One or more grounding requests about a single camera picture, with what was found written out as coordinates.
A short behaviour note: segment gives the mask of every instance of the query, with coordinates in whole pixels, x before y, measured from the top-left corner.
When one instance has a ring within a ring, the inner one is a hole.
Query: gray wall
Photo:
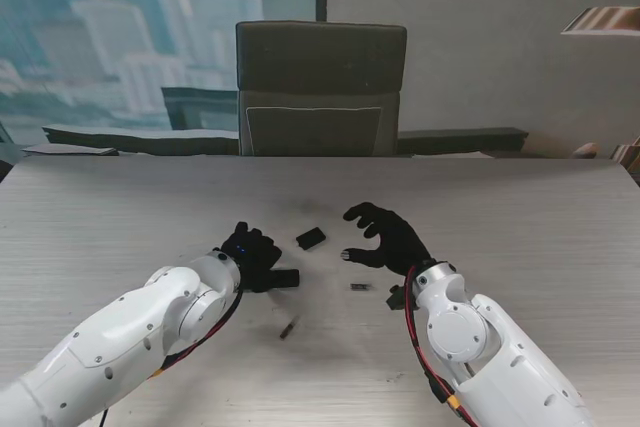
[[[525,148],[608,155],[640,134],[640,38],[570,37],[582,9],[640,0],[328,0],[331,21],[409,31],[400,130],[518,127]]]

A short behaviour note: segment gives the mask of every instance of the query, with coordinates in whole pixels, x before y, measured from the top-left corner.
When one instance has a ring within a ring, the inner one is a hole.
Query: circular joint cover
[[[429,317],[427,334],[438,356],[453,362],[477,359],[487,342],[482,317],[472,306],[454,302],[446,310]]]

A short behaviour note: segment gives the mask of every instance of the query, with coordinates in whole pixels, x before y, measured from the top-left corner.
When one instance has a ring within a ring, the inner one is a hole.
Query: city skyline
[[[0,0],[0,89],[166,128],[161,88],[234,90],[234,26],[262,18],[260,0],[187,2]]]

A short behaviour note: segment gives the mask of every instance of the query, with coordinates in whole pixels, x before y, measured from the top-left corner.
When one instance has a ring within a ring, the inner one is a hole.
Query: gray chair backrest
[[[242,155],[395,153],[407,31],[400,26],[236,26]]]

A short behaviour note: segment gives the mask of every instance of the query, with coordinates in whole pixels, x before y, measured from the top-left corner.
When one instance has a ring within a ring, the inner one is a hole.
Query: table
[[[28,158],[0,184],[0,385],[246,220],[283,248],[282,267],[301,270],[300,289],[247,295],[214,339],[115,406],[108,427],[462,425],[431,396],[402,315],[384,303],[399,278],[338,258],[374,242],[341,220],[363,200],[396,210],[472,291],[502,303],[599,425],[636,423],[640,192],[593,160]],[[328,241],[303,252],[293,239],[314,226]]]

